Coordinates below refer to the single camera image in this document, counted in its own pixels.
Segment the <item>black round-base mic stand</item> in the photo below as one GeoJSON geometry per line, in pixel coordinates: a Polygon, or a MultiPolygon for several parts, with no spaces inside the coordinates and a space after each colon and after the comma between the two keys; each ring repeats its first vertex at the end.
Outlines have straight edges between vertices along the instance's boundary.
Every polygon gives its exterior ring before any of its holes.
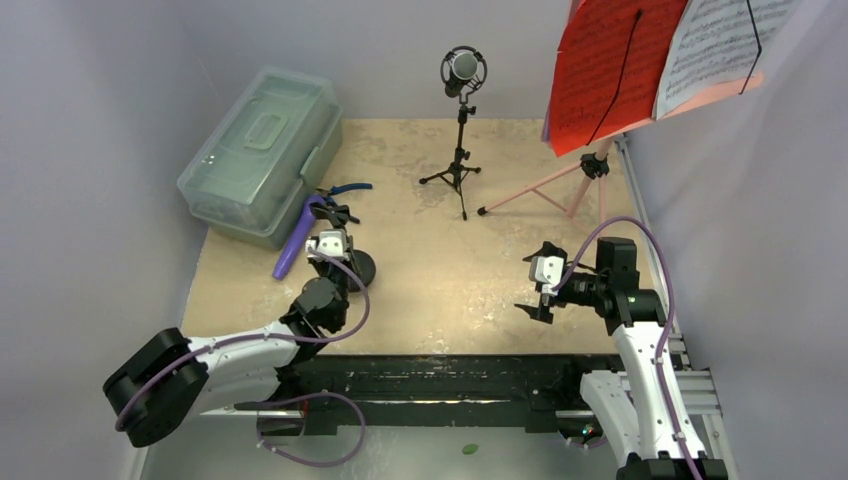
{"type": "Polygon", "coordinates": [[[304,250],[308,262],[319,275],[341,277],[347,281],[350,291],[360,291],[360,286],[353,279],[329,264],[323,256],[333,258],[355,273],[365,287],[369,287],[376,277],[375,261],[367,252],[354,247],[353,236],[347,231],[348,223],[358,224],[360,220],[351,214],[347,205],[333,201],[312,202],[309,212],[316,220],[327,221],[330,227],[307,238],[304,250]]]}

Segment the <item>purple toy microphone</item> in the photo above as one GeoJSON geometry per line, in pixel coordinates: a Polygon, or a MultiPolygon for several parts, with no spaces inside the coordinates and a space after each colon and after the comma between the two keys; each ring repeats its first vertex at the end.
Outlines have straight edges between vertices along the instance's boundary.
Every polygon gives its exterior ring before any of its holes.
{"type": "Polygon", "coordinates": [[[272,270],[273,279],[283,280],[289,273],[299,253],[304,247],[306,239],[316,221],[316,218],[312,213],[311,206],[313,204],[324,205],[325,202],[325,198],[318,194],[313,194],[305,200],[300,217],[287,238],[281,254],[279,255],[279,258],[272,270]]]}

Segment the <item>black tripod mic stand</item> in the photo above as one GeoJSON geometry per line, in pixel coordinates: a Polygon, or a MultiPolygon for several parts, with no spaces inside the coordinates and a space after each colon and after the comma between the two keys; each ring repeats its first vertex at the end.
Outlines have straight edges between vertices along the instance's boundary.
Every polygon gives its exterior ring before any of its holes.
{"type": "Polygon", "coordinates": [[[468,160],[471,156],[471,152],[464,147],[465,125],[468,122],[468,117],[474,116],[475,114],[476,106],[469,107],[467,101],[459,102],[457,114],[458,132],[453,160],[446,169],[433,175],[422,177],[418,180],[420,185],[426,185],[431,180],[441,179],[445,184],[450,186],[460,198],[461,217],[463,221],[468,220],[468,213],[465,207],[463,193],[463,182],[469,173],[479,174],[482,171],[481,167],[469,167],[463,164],[463,162],[468,160]]]}

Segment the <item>black silver condenser microphone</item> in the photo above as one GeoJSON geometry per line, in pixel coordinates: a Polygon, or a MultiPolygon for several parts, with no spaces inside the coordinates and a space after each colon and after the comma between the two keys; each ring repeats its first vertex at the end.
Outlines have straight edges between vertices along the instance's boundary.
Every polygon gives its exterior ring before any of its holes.
{"type": "Polygon", "coordinates": [[[488,77],[487,61],[482,53],[471,46],[457,46],[443,57],[440,65],[440,78],[444,92],[449,98],[456,98],[461,105],[468,103],[469,97],[477,92],[488,77]]]}

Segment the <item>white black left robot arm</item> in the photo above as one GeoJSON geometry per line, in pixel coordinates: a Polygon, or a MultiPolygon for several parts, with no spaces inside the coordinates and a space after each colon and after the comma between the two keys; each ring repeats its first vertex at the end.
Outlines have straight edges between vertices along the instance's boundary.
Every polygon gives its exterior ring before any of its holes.
{"type": "Polygon", "coordinates": [[[277,320],[219,337],[159,331],[104,382],[115,429],[137,448],[169,436],[185,420],[243,403],[284,409],[297,399],[298,382],[283,371],[344,338],[349,295],[367,289],[374,266],[360,259],[310,260],[310,279],[277,320]]]}

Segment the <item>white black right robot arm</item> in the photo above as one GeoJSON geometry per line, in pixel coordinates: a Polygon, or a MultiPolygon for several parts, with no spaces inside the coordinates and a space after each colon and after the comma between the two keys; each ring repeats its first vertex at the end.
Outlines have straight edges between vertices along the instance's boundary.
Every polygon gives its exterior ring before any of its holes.
{"type": "Polygon", "coordinates": [[[710,457],[688,415],[662,334],[669,322],[658,293],[639,286],[637,246],[601,237],[590,273],[566,272],[565,250],[549,241],[525,257],[539,294],[525,305],[530,318],[550,324],[553,308],[592,308],[623,362],[621,374],[578,369],[561,392],[576,407],[589,405],[618,461],[619,479],[727,479],[723,460],[710,457]]]}

